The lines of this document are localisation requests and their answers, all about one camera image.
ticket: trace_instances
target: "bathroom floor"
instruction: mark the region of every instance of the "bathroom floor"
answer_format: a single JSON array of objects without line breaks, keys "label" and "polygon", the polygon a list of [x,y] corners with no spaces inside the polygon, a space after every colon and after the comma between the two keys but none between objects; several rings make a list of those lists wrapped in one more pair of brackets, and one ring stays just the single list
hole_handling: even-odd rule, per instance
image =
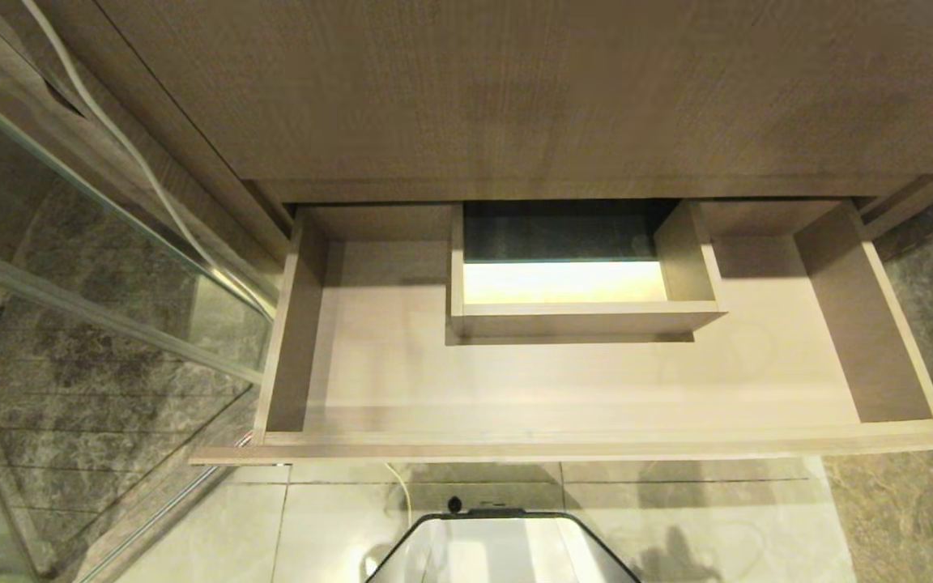
[{"label": "bathroom floor", "polygon": [[[818,458],[396,468],[412,520],[452,496],[566,510],[644,581],[855,581]],[[405,528],[383,465],[240,468],[120,581],[358,583]]]}]

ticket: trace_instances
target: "power cord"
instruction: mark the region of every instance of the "power cord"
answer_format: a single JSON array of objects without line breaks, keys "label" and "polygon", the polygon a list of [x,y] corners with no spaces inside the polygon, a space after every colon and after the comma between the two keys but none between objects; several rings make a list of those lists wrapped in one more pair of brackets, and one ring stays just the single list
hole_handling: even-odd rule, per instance
[{"label": "power cord", "polygon": [[408,495],[408,487],[405,487],[405,480],[401,479],[401,474],[392,467],[391,464],[384,464],[386,469],[391,470],[391,473],[395,475],[395,479],[398,480],[398,483],[403,487],[403,492],[405,493],[405,509],[407,514],[405,514],[405,530],[412,528],[412,498]]},{"label": "power cord", "polygon": [[264,315],[269,321],[275,319],[275,311],[268,309],[266,304],[260,301],[257,294],[248,287],[247,284],[244,284],[240,278],[236,277],[233,273],[229,272],[223,268],[217,261],[215,261],[214,256],[211,256],[207,252],[207,249],[204,249],[200,243],[196,240],[196,237],[193,236],[193,233],[190,232],[188,226],[186,226],[185,221],[179,217],[175,207],[172,204],[171,196],[165,191],[164,186],[160,184],[160,180],[156,177],[156,173],[153,172],[151,165],[146,162],[146,159],[143,158],[142,152],[139,151],[139,148],[132,143],[132,140],[129,140],[129,137],[125,136],[125,132],[122,132],[120,128],[114,123],[113,119],[107,115],[107,112],[103,111],[103,108],[100,107],[100,104],[96,102],[96,99],[89,92],[88,88],[85,86],[85,82],[81,80],[81,77],[78,75],[78,69],[75,67],[74,59],[70,58],[70,52],[67,52],[66,46],[63,44],[63,40],[60,40],[59,34],[56,33],[56,29],[53,28],[53,25],[49,22],[48,18],[45,18],[45,13],[41,11],[41,8],[34,2],[34,0],[21,0],[23,7],[27,8],[27,11],[33,16],[34,21],[38,23],[38,27],[41,28],[41,31],[49,38],[49,43],[53,46],[56,55],[59,56],[60,62],[63,63],[63,69],[66,70],[67,77],[70,78],[70,82],[74,84],[75,89],[78,90],[78,95],[82,97],[82,100],[85,100],[85,105],[89,107],[93,114],[96,115],[96,118],[99,118],[99,121],[106,126],[107,130],[119,141],[126,151],[129,152],[129,155],[132,155],[134,162],[139,165],[139,168],[142,169],[143,173],[146,174],[146,178],[151,182],[151,187],[153,187],[153,192],[160,200],[160,203],[164,204],[165,210],[168,211],[168,215],[171,215],[171,220],[175,222],[175,225],[178,226],[179,232],[182,233],[182,236],[196,249],[197,253],[200,253],[200,256],[204,258],[204,261],[210,263],[211,268],[215,269],[218,276],[223,280],[228,282],[229,287],[236,288],[238,291],[237,295],[245,296],[251,301],[256,309]]}]

